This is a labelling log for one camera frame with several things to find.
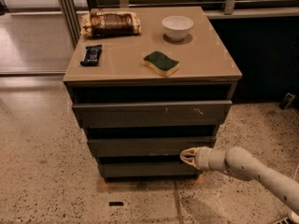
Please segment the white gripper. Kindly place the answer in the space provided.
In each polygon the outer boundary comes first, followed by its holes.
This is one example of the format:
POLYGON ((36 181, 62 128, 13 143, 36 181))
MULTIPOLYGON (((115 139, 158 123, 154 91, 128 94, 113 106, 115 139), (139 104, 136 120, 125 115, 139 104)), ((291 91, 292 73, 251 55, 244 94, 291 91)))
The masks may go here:
POLYGON ((210 147, 191 147, 180 152, 180 159, 192 167, 201 171, 226 170, 224 150, 217 150, 210 147))

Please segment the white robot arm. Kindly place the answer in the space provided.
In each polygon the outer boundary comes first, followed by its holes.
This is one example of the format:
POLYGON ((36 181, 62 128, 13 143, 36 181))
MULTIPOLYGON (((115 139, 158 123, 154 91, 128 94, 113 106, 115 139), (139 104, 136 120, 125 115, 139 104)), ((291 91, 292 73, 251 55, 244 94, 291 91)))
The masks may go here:
POLYGON ((227 150, 191 147, 183 150, 180 158, 200 171, 217 171, 244 181, 256 180, 299 215, 299 183, 267 167, 243 147, 227 150))

